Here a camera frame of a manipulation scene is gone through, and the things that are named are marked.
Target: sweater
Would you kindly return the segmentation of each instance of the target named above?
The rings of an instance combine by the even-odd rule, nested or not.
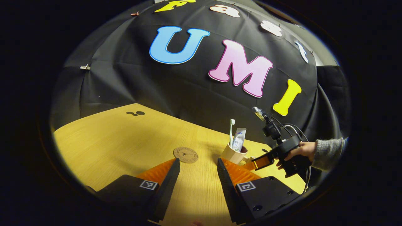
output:
[[[347,141],[348,138],[316,140],[317,148],[311,166],[322,171],[332,169],[345,150]]]

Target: cup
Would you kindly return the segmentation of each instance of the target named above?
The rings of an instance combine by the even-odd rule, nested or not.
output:
[[[234,164],[239,164],[242,160],[246,163],[250,162],[251,160],[255,159],[254,156],[246,157],[248,150],[246,147],[242,147],[240,152],[237,152],[230,148],[229,143],[226,145],[225,150],[222,152],[220,158],[224,158]]]

